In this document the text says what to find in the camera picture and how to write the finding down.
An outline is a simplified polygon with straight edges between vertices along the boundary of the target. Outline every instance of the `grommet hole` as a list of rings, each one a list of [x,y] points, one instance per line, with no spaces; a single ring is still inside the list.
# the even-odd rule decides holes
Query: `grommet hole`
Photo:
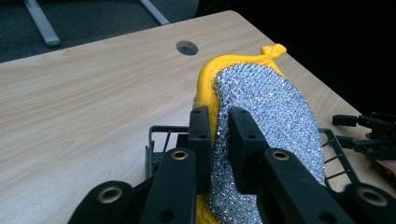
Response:
[[[180,52],[184,55],[189,55],[189,56],[192,56],[192,55],[195,55],[198,53],[198,47],[194,43],[192,43],[188,40],[178,41],[176,43],[176,49],[178,50],[178,52]]]

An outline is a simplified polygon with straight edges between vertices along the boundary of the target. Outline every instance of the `light wood tabletop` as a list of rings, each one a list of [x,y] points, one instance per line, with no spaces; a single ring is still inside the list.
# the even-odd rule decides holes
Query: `light wood tabletop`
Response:
[[[180,53],[179,41],[195,44],[198,53]],[[258,55],[273,44],[225,11],[1,63],[0,223],[67,223],[97,185],[138,185],[149,128],[189,125],[203,65],[220,54]],[[333,115],[360,113],[288,53],[276,63],[320,128],[356,139],[369,131],[334,127]],[[361,154],[346,155],[361,182],[396,197],[395,186]]]

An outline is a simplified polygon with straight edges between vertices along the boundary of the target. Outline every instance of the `metallic mesh sponge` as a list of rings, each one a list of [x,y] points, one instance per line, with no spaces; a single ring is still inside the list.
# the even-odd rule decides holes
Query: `metallic mesh sponge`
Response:
[[[217,221],[262,223],[256,196],[237,192],[227,159],[232,106],[246,109],[270,147],[294,153],[323,185],[324,153],[317,123],[302,94],[287,79],[268,66],[239,63],[221,70],[213,88],[219,97],[219,114],[207,206]]]

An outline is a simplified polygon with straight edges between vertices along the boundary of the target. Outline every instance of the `round hole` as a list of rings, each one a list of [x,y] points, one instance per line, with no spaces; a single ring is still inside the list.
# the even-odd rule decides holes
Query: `round hole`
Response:
[[[198,47],[194,43],[187,40],[178,41],[176,44],[176,48],[178,52],[184,55],[191,56],[198,53]]]
[[[324,223],[337,223],[337,218],[329,212],[321,212],[318,218]]]
[[[272,156],[275,159],[280,160],[280,161],[286,161],[286,160],[289,159],[289,155],[284,153],[284,152],[282,152],[282,151],[273,151],[272,152]]]
[[[176,151],[172,153],[172,158],[178,161],[184,160],[189,156],[189,153],[185,151]]]
[[[388,200],[372,189],[358,188],[358,195],[367,203],[375,206],[387,206]]]
[[[158,219],[162,223],[170,222],[175,218],[175,213],[172,210],[166,209],[162,210],[158,215]]]
[[[122,195],[122,189],[117,186],[110,186],[102,189],[98,194],[100,203],[114,203]]]

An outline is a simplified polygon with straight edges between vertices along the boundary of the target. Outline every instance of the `brass insert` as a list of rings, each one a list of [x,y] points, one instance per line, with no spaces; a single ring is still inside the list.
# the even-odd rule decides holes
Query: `brass insert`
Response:
[[[178,161],[182,161],[184,159],[186,159],[189,156],[189,153],[185,152],[185,151],[176,151],[174,153],[172,153],[172,158]]]
[[[280,161],[286,161],[289,159],[289,155],[282,152],[282,151],[273,151],[271,154],[275,159],[280,160]]]
[[[372,189],[358,188],[358,195],[367,203],[375,206],[387,206],[388,200],[380,193]]]
[[[102,189],[98,194],[98,201],[100,203],[114,203],[122,195],[122,189],[117,186],[109,186]]]

